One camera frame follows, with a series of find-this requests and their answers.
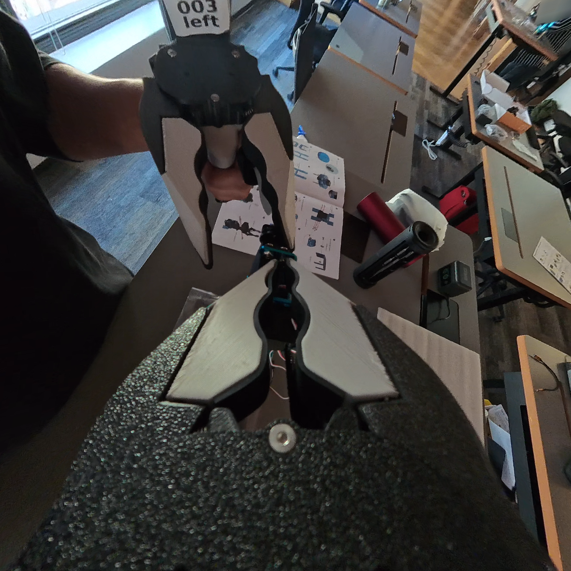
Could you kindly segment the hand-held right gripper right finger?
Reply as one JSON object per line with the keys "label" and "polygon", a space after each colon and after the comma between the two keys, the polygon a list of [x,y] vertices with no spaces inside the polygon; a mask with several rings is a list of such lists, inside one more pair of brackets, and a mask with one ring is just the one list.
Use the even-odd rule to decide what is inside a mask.
{"label": "hand-held right gripper right finger", "polygon": [[293,276],[292,316],[288,344],[295,350],[288,378],[294,421],[324,429],[340,408],[399,398],[354,304],[296,261],[287,263]]}

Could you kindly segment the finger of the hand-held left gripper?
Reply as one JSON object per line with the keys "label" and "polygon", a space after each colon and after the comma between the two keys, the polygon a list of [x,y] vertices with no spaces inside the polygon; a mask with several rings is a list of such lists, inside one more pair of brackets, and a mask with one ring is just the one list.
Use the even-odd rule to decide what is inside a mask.
{"label": "finger of the hand-held left gripper", "polygon": [[280,243],[295,248],[295,175],[289,113],[277,121],[270,112],[254,114],[242,134],[242,149],[255,170],[264,210],[271,214]]}
{"label": "finger of the hand-held left gripper", "polygon": [[211,230],[207,216],[208,196],[196,158],[202,134],[182,118],[163,118],[163,181],[175,204],[187,235],[204,267],[212,267]]}

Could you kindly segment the blue toy robot arm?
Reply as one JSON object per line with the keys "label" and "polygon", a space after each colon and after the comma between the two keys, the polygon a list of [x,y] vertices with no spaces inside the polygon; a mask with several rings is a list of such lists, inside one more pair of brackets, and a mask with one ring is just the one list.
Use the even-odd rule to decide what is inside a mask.
{"label": "blue toy robot arm", "polygon": [[310,322],[308,307],[296,289],[299,275],[291,265],[296,257],[284,246],[273,224],[262,226],[259,239],[251,275],[268,264],[270,268],[265,277],[267,291],[254,310],[254,326],[267,343],[296,349]]}

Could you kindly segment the person's left forearm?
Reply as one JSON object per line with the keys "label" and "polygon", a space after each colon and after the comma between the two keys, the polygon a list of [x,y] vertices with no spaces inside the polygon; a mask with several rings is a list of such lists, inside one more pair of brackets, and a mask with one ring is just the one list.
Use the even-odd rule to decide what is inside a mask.
{"label": "person's left forearm", "polygon": [[142,78],[103,78],[56,63],[45,79],[45,133],[32,133],[28,153],[92,161],[148,151],[139,116]]}

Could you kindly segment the office desk with wooden edge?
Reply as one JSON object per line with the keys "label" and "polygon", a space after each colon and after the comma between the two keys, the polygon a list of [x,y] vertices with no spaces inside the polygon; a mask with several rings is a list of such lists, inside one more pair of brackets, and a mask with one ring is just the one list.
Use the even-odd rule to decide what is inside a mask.
{"label": "office desk with wooden edge", "polygon": [[570,217],[561,191],[491,147],[481,155],[496,268],[570,308],[570,292],[533,256],[544,238],[570,261]]}
{"label": "office desk with wooden edge", "polygon": [[546,549],[570,570],[570,355],[517,337]]}
{"label": "office desk with wooden edge", "polygon": [[415,39],[354,3],[291,112],[308,141],[344,159],[345,210],[409,188],[417,106]]}

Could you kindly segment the clear plastic bag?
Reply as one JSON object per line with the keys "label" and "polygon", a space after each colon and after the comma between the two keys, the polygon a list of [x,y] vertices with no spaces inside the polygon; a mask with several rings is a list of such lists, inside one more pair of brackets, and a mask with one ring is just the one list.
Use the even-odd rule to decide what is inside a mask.
{"label": "clear plastic bag", "polygon": [[179,320],[185,321],[200,308],[207,308],[216,302],[219,296],[213,292],[193,287],[187,296],[179,315]]}

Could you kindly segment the printed instruction booklet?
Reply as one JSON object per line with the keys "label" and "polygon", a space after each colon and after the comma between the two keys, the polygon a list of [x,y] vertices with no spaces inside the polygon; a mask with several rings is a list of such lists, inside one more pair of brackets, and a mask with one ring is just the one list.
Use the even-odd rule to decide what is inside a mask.
{"label": "printed instruction booklet", "polygon": [[[293,138],[297,261],[314,274],[339,278],[343,205],[343,158]],[[254,255],[263,225],[271,224],[258,187],[242,201],[222,204],[212,231],[215,245]]]}

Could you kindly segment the white foam sheet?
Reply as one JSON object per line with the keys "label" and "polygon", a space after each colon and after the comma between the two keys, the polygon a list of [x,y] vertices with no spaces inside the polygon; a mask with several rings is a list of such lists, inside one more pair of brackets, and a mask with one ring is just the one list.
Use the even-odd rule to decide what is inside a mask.
{"label": "white foam sheet", "polygon": [[480,356],[383,308],[378,308],[377,319],[438,374],[484,444]]}

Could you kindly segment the black ribbed tube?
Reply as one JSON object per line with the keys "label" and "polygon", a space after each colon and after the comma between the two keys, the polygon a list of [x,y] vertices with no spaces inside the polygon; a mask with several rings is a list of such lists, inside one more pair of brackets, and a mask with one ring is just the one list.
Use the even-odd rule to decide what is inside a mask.
{"label": "black ribbed tube", "polygon": [[353,280],[369,289],[396,270],[431,253],[439,244],[437,233],[422,221],[413,222],[353,271]]}

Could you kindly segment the black flat device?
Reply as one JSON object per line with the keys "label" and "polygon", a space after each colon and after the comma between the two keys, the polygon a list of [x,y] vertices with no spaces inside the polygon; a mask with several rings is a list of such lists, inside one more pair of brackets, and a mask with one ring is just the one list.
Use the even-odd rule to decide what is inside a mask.
{"label": "black flat device", "polygon": [[459,306],[438,292],[428,289],[421,296],[419,325],[449,341],[460,343]]}

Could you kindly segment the black office chair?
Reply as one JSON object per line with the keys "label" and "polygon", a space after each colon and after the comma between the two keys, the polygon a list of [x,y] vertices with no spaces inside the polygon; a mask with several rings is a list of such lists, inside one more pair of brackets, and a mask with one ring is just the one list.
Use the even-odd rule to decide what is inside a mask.
{"label": "black office chair", "polygon": [[352,1],[300,1],[298,16],[288,46],[294,53],[294,89],[289,99],[295,103],[301,96],[313,71],[329,47],[338,27],[324,25],[328,15],[343,20]]}

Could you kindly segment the black box with green display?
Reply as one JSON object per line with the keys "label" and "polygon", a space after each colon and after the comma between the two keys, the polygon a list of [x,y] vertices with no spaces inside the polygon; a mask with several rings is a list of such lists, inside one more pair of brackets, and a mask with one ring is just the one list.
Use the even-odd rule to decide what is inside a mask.
{"label": "black box with green display", "polygon": [[437,271],[437,290],[446,297],[456,297],[472,290],[470,267],[462,261],[453,261]]}

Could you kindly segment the white paper wad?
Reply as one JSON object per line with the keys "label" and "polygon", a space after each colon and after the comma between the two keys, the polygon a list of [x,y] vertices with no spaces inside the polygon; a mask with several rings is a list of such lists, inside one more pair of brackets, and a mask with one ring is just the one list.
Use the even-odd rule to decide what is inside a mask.
{"label": "white paper wad", "polygon": [[438,251],[445,241],[448,221],[440,210],[411,189],[405,189],[386,202],[389,209],[396,215],[404,227],[413,222],[424,222],[432,227],[438,237],[435,251]]}

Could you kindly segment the red bag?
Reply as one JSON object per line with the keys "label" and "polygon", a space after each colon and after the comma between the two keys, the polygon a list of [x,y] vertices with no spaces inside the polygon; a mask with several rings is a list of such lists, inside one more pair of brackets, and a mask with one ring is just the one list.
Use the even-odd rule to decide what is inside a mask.
{"label": "red bag", "polygon": [[464,185],[456,187],[440,199],[439,208],[450,226],[470,236],[478,233],[479,215],[474,189]]}

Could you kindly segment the printed paper sheet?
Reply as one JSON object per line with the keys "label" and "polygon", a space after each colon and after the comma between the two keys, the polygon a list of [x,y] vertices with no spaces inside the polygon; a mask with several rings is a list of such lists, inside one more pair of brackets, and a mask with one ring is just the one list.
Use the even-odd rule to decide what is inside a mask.
{"label": "printed paper sheet", "polygon": [[534,249],[533,258],[570,293],[570,261],[543,236]]}

